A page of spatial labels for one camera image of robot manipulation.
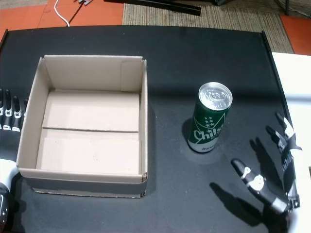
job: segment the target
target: metal bracket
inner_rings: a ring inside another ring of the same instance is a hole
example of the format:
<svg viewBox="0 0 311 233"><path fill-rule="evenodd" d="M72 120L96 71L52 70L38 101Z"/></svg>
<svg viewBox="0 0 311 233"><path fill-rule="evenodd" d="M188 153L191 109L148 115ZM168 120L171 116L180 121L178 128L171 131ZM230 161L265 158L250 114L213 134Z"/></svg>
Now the metal bracket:
<svg viewBox="0 0 311 233"><path fill-rule="evenodd" d="M300 207L300 198L299 198L299 195L298 195L298 196L295 196L295 197L288 197L288 200L290 201L291 210Z"/></svg>
<svg viewBox="0 0 311 233"><path fill-rule="evenodd" d="M84 6L88 5L91 3L93 0L78 0L79 3L82 3L84 1Z"/></svg>

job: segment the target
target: orange floor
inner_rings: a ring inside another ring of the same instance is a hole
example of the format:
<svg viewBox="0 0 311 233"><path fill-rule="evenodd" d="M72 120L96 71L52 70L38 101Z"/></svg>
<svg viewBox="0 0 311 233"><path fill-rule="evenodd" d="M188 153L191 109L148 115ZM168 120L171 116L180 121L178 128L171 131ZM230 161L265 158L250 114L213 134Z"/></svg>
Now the orange floor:
<svg viewBox="0 0 311 233"><path fill-rule="evenodd" d="M281 16L285 31L296 54L311 55L311 19Z"/></svg>
<svg viewBox="0 0 311 233"><path fill-rule="evenodd" d="M55 0L49 0L46 5L18 7L0 10L0 38L5 31L65 27L66 23L54 11ZM79 7L74 0L59 0L58 12L68 21ZM121 25L123 17L123 4L93 0L83 6L71 22L71 26L89 25Z"/></svg>

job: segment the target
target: can label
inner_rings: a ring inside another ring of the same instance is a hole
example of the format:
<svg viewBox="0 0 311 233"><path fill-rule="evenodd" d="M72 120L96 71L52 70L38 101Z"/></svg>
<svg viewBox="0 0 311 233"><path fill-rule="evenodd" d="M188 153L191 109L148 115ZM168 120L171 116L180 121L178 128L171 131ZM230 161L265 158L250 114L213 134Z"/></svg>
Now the can label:
<svg viewBox="0 0 311 233"><path fill-rule="evenodd" d="M197 101L194 109L189 145L197 152L208 152L215 147L225 122L225 111L209 111Z"/></svg>

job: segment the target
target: white cable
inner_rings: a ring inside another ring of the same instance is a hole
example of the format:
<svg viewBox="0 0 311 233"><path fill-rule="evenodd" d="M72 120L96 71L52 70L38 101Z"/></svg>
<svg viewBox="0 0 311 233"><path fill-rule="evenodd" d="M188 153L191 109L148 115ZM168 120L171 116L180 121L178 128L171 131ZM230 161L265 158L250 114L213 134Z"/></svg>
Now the white cable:
<svg viewBox="0 0 311 233"><path fill-rule="evenodd" d="M57 3L58 3L58 0L56 0L56 2L55 2L54 11L57 13L57 15L58 15L62 20L64 20L64 22L67 24L67 26L70 27L69 22L68 22L64 17L62 17L62 16L58 13L58 11L57 11L57 9L56 9Z"/></svg>

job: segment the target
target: beige carpet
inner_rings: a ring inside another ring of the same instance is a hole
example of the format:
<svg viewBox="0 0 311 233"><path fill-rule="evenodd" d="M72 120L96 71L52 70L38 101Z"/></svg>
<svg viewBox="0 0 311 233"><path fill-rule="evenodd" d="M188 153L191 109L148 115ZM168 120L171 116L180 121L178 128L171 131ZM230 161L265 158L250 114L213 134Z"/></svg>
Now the beige carpet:
<svg viewBox="0 0 311 233"><path fill-rule="evenodd" d="M201 16L125 4L123 25L164 25L232 29L267 34L272 51L293 53L279 14L256 9L202 6Z"/></svg>
<svg viewBox="0 0 311 233"><path fill-rule="evenodd" d="M277 3L278 1L282 3L285 2L285 0L232 0L222 5L222 7L225 6L240 9L253 9L258 11L275 12L283 14L284 10L280 6L284 7L284 4L281 5L278 4ZM180 0L179 2L196 5L212 5L212 3L209 2L208 0L206 1ZM290 7L311 14L311 0L290 0ZM290 13L292 16L301 17L301 15L295 12Z"/></svg>
<svg viewBox="0 0 311 233"><path fill-rule="evenodd" d="M46 3L48 3L48 0L0 0L0 9L42 5Z"/></svg>

